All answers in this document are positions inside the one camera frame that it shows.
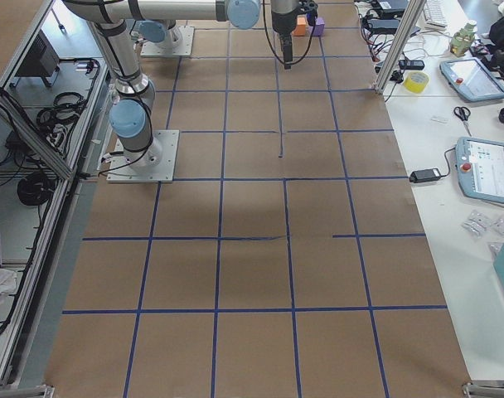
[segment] tablet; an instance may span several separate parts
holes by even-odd
[[[504,83],[477,58],[444,61],[440,71],[458,94],[469,102],[504,98]]]
[[[463,194],[504,203],[504,143],[461,137],[455,153]]]

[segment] robotic arm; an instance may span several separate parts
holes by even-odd
[[[164,31],[173,27],[177,19],[230,20],[235,27],[248,29],[258,21],[259,1],[63,0],[68,9],[89,23],[115,77],[115,89],[122,99],[111,109],[110,123],[124,147],[126,165],[133,170],[155,168],[162,160],[162,145],[154,138],[150,121],[154,86],[141,70],[125,19],[161,22],[159,28]],[[298,15],[316,16],[316,4],[312,0],[271,0],[271,10],[273,28],[281,42],[283,64],[285,69],[290,69],[293,60],[291,32],[297,26]],[[158,181],[158,176],[150,179]]]

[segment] purple block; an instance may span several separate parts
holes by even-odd
[[[317,18],[317,25],[315,26],[315,32],[313,36],[321,36],[324,33],[324,27],[326,24],[324,23],[324,19],[322,17]],[[309,32],[313,31],[313,27],[308,27]]]

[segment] white table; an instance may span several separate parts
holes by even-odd
[[[442,1],[453,33],[467,21],[457,0]],[[424,49],[432,55],[446,51],[448,38],[427,36]],[[419,47],[409,44],[405,49]],[[411,59],[422,51],[407,52]],[[447,171],[443,152],[466,136],[462,122],[453,116],[455,106],[467,106],[473,137],[504,142],[504,124],[498,119],[504,100],[491,104],[467,104],[441,76],[440,61],[454,56],[425,57],[424,72],[430,81],[424,92],[413,94],[402,85],[396,86],[386,103],[395,129],[407,172],[438,167]],[[388,84],[384,96],[390,93]],[[433,121],[437,116],[446,123]],[[448,158],[452,172],[436,183],[413,185],[413,193],[434,257],[449,312],[457,333],[463,357],[473,380],[504,380],[504,293],[493,269],[492,253],[487,243],[504,241],[494,232],[475,240],[461,227],[471,210],[487,216],[504,215],[499,206],[466,198],[458,187],[454,153]]]

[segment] keyboard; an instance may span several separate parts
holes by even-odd
[[[445,29],[448,27],[448,22],[440,7],[440,0],[427,0],[425,2],[423,19],[425,26],[432,29]]]

